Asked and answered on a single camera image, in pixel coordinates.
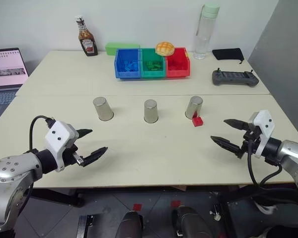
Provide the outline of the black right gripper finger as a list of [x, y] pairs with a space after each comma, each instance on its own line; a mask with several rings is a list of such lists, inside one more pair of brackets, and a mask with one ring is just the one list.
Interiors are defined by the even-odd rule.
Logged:
[[211, 140], [216, 143], [218, 146], [220, 146], [221, 148], [228, 150], [234, 154], [237, 154], [240, 151], [240, 147], [232, 144], [229, 140], [224, 139], [222, 137], [218, 137], [218, 136], [211, 136]]
[[237, 119], [225, 119], [224, 122], [233, 128], [238, 130], [250, 130], [249, 124], [247, 122], [237, 120]]

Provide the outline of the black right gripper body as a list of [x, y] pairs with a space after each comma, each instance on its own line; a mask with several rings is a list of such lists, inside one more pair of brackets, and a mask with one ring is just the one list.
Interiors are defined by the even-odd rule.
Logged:
[[247, 153], [248, 156], [251, 156], [254, 153], [253, 149], [258, 147], [261, 134], [261, 129], [259, 126], [251, 126], [248, 123], [243, 123], [241, 130], [245, 130], [246, 133], [243, 136], [244, 141], [242, 146], [237, 153], [237, 157], [239, 159], [242, 158], [244, 153]]

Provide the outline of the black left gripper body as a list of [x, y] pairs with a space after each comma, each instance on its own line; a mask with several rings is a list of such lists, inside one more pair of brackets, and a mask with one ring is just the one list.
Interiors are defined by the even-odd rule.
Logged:
[[69, 139], [63, 146], [62, 159], [65, 167], [73, 164], [82, 166], [83, 158], [77, 154], [78, 147], [74, 144], [76, 140], [77, 138]]

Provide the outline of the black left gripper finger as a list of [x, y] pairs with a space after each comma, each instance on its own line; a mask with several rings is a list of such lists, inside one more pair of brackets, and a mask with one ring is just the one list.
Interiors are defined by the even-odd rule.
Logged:
[[81, 163], [81, 166], [85, 167], [97, 161], [101, 156], [105, 154], [107, 150], [108, 150], [108, 147], [102, 147], [97, 149], [96, 151], [93, 151], [89, 156], [83, 158], [83, 162]]
[[80, 139], [80, 138], [82, 138], [82, 137], [84, 137], [84, 136], [86, 136], [87, 134], [89, 134], [89, 133], [92, 133], [93, 132], [93, 130], [92, 129], [78, 129], [77, 131], [76, 131], [76, 138], [77, 139]]

